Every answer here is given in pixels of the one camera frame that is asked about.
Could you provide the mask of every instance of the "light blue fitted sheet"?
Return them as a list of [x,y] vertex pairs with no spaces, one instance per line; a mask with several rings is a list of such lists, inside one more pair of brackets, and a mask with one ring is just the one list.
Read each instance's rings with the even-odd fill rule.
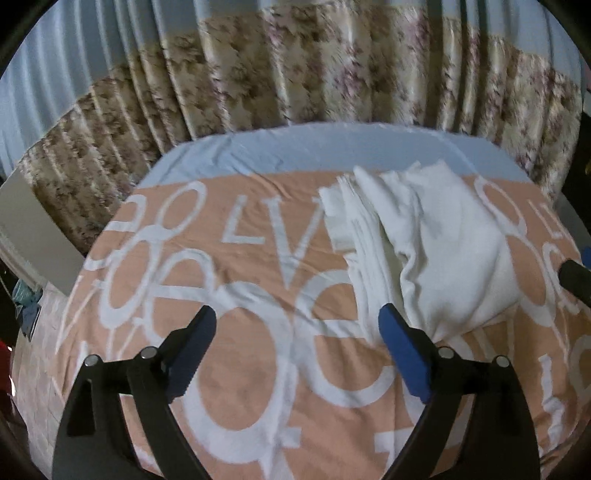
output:
[[458,175],[530,182],[487,140],[420,127],[319,123],[212,135],[163,155],[139,185],[153,187],[226,175],[290,171],[404,170],[444,160]]

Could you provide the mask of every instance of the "mattress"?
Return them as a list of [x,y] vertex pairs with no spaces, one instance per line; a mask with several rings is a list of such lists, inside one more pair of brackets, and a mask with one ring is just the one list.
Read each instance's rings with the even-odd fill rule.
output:
[[[478,138],[385,124],[315,124],[215,135],[165,155],[94,244],[59,331],[53,380],[67,397],[83,359],[131,358],[202,304],[216,337],[171,409],[213,478],[381,478],[423,406],[356,320],[319,187],[355,165],[444,160],[506,235],[520,301],[453,338],[462,357],[507,355],[534,419],[544,474],[589,419],[591,313],[558,284],[574,240],[539,187]],[[158,471],[130,397],[142,465]],[[438,470],[457,455],[460,408]]]

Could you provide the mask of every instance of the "floral curtain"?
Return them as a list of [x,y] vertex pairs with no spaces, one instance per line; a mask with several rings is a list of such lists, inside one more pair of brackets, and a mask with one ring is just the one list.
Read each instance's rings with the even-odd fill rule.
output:
[[553,198],[579,133],[580,86],[549,62],[416,7],[333,0],[214,17],[95,82],[19,167],[90,249],[166,151],[205,135],[314,121],[487,138]]

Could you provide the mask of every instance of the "wrinkled fabric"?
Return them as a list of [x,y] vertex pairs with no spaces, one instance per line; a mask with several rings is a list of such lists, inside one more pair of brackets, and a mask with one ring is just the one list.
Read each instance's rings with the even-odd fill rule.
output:
[[[203,152],[186,156],[198,163]],[[95,242],[61,317],[51,366],[41,366],[67,398],[89,353],[132,358],[185,327],[205,303],[219,319],[216,338],[171,410],[211,477],[381,479],[424,406],[388,352],[364,340],[355,279],[323,225],[318,189],[345,172],[203,178],[180,165],[140,187]],[[464,359],[511,360],[545,478],[589,424],[591,313],[557,277],[563,258],[580,255],[527,179],[463,181],[501,228],[519,304],[495,325],[438,346]],[[474,301],[473,289],[457,287],[464,298],[456,301]],[[131,397],[122,408],[142,467],[159,473]],[[457,459],[470,404],[460,413],[434,474]]]
[[388,303],[437,343],[519,302],[505,235],[445,162],[379,176],[357,166],[319,196],[370,345],[384,342],[378,317]]
[[187,140],[311,121],[423,125],[494,142],[554,198],[581,110],[580,86],[548,60],[454,18],[345,0],[282,5],[211,17],[128,55],[19,168],[86,253],[150,167]]

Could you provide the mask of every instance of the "blue gripper pad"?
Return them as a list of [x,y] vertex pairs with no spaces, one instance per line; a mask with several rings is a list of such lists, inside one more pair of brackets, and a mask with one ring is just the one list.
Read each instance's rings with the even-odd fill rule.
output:
[[186,329],[179,330],[185,336],[179,342],[179,351],[168,365],[168,386],[166,396],[168,402],[182,397],[197,372],[197,367],[205,356],[213,337],[216,334],[216,314],[208,306],[202,307]]
[[408,391],[426,404],[431,398],[431,359],[437,348],[425,332],[410,328],[391,303],[379,311],[378,327]]
[[583,265],[591,270],[591,247],[583,248],[581,252],[581,261]]

